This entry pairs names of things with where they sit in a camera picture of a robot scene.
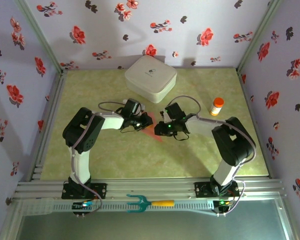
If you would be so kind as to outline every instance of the white box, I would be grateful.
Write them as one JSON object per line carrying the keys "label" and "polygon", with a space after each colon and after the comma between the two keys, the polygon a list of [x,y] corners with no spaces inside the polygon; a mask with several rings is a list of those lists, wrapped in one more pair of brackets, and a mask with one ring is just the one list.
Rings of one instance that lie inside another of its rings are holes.
{"label": "white box", "polygon": [[130,90],[157,104],[175,86],[177,71],[152,56],[144,55],[124,76]]}

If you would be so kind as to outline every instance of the metal bracket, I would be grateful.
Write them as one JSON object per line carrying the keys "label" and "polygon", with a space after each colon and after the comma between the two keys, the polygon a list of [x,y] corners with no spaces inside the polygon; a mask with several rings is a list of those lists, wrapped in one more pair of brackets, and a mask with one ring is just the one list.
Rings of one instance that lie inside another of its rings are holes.
{"label": "metal bracket", "polygon": [[[216,197],[216,195],[212,192],[210,181],[198,181],[194,183],[194,191],[195,197],[199,198],[212,198]],[[232,181],[231,186],[228,188],[228,191],[222,196],[218,196],[220,198],[231,198],[231,197],[239,197],[239,187],[235,181]]]}
{"label": "metal bracket", "polygon": [[[107,184],[106,183],[91,183],[89,186],[92,190],[95,190],[102,199],[106,198]],[[72,191],[72,187],[69,183],[63,185],[62,199],[94,199],[95,196],[92,192],[88,191],[86,195],[76,194]]]}

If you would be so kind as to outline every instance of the pill bottle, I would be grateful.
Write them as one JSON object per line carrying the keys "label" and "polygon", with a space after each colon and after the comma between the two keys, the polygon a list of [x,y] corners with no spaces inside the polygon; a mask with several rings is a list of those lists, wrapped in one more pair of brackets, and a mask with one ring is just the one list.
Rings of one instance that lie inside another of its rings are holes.
{"label": "pill bottle", "polygon": [[224,104],[225,104],[225,101],[221,97],[215,98],[213,101],[213,104],[210,108],[209,113],[212,116],[217,116]]}

